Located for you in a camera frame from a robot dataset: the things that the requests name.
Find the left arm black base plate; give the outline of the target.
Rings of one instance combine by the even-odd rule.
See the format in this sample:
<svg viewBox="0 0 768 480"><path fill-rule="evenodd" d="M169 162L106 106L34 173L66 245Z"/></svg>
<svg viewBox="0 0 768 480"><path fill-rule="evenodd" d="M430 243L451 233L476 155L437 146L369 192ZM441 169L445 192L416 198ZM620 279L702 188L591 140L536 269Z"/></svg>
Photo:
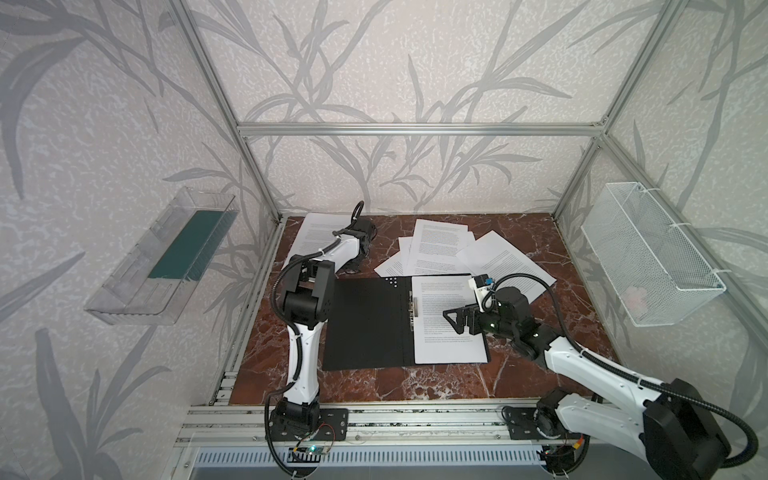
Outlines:
<svg viewBox="0 0 768 480"><path fill-rule="evenodd" d="M343 441L347 436L350 411L345 408L320 408L307 419L292 418L273 411L267 422L273 441L298 441L310 437L321 441Z"/></svg>

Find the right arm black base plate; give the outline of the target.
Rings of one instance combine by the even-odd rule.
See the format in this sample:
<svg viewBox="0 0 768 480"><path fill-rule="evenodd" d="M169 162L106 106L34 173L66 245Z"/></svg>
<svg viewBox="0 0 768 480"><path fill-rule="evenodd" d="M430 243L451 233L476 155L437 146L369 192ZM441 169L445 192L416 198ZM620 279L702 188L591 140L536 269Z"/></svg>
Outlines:
<svg viewBox="0 0 768 480"><path fill-rule="evenodd" d="M555 417L540 414L535 407L505 405L501 416L511 440L558 440L565 435Z"/></svg>

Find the blue and black file folder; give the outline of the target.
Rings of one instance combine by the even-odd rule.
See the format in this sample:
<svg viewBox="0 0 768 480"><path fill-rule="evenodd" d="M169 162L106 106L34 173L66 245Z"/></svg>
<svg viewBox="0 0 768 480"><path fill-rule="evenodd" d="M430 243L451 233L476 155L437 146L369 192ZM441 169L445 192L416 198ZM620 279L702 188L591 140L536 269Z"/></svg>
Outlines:
<svg viewBox="0 0 768 480"><path fill-rule="evenodd" d="M325 371L421 366L414 361L409 328L411 278L336 283L322 359Z"/></svg>

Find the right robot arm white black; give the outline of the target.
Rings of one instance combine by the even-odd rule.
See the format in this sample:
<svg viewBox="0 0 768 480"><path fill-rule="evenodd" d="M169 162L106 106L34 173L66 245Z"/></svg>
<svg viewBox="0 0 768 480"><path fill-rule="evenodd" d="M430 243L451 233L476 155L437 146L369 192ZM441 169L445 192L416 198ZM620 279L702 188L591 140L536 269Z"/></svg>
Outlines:
<svg viewBox="0 0 768 480"><path fill-rule="evenodd" d="M514 287L483 286L475 296L443 313L457 333L505 339L522 357L596 396L556 388L541 397L533 415L540 435L595 437L646 461L663 479L710 479L725 467L730 443L692 385L643 378L569 340L537 320Z"/></svg>

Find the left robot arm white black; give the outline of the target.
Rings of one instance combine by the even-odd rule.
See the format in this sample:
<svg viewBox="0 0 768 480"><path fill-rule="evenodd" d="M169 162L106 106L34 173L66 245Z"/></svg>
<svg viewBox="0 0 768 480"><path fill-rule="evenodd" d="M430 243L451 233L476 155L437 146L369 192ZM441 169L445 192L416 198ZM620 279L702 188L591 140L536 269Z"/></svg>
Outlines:
<svg viewBox="0 0 768 480"><path fill-rule="evenodd" d="M314 430L320 424L317 375L319 346L328 320L337 274L354 271L370 252L377 229L357 205L341 215L307 215L278 274L270 307L287 328L287 384L274 412L275 422Z"/></svg>

